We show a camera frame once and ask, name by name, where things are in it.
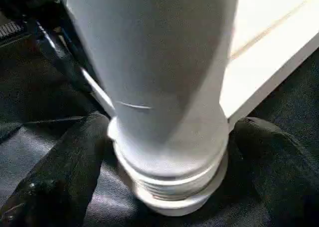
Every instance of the scratch mark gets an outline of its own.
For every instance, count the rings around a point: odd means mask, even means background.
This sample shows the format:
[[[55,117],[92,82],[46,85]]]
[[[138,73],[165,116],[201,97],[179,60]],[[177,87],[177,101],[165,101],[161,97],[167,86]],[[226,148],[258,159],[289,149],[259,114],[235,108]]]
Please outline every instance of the scratch mark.
[[[117,101],[118,103],[128,106],[128,107],[132,107],[132,108],[136,108],[136,109],[144,109],[144,110],[151,110],[152,108],[150,106],[139,106],[139,105],[132,105],[132,104],[128,104],[122,101]]]

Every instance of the white pvc pipe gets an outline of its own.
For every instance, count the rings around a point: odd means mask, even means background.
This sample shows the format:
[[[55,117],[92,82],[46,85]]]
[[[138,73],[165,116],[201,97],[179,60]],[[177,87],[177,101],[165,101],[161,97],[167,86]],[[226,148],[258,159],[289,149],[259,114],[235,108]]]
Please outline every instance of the white pvc pipe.
[[[219,96],[236,2],[66,0],[115,108],[117,157],[162,214],[196,210],[225,174],[213,183],[228,139]]]

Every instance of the white cylinder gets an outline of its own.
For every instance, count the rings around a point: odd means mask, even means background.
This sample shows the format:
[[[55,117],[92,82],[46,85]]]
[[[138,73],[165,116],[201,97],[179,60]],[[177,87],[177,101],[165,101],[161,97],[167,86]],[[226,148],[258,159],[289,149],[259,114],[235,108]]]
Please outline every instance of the white cylinder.
[[[225,154],[219,96],[236,2],[66,0],[115,108],[109,135],[118,159],[154,203],[203,191]]]

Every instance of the black leather surface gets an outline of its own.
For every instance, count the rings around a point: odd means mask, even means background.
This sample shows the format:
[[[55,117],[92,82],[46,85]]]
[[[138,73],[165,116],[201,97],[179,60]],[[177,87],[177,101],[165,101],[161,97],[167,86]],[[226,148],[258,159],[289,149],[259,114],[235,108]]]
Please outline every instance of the black leather surface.
[[[95,111],[84,96],[26,45],[0,50],[0,205],[75,122]],[[305,224],[306,218],[317,211],[316,202],[307,199],[316,199],[317,160],[309,167],[308,159],[300,152],[301,143],[279,139],[274,146],[272,129],[253,122],[239,123],[232,133],[229,167],[220,188],[203,208],[177,218],[158,215],[135,198],[117,174],[112,143],[107,141],[84,226]]]

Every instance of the white plastic base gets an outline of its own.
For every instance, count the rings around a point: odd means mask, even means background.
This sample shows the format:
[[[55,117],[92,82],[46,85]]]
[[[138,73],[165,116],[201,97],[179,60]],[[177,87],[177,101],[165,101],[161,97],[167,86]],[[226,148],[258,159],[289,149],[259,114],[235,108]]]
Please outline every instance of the white plastic base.
[[[197,194],[179,201],[166,201],[155,198],[154,195],[148,192],[145,188],[132,181],[132,179],[130,179],[123,170],[123,167],[120,168],[120,176],[124,183],[131,188],[134,194],[155,212],[164,216],[184,216],[198,210],[206,203],[212,193],[222,183],[226,175],[227,166],[228,155],[226,152],[215,176],[208,185]]]

